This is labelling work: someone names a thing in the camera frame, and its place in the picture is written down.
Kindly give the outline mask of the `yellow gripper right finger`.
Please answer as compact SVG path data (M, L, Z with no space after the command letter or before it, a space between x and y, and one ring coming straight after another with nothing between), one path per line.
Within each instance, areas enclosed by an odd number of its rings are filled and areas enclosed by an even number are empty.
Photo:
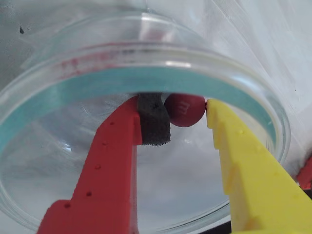
M223 102L207 101L234 234L309 234L312 201Z

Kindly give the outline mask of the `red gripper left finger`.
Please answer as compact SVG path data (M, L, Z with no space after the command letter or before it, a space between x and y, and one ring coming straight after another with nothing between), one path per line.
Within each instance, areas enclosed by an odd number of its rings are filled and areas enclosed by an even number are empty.
M98 127L72 198L46 211L40 234L136 234L137 147L170 141L160 93L142 93Z

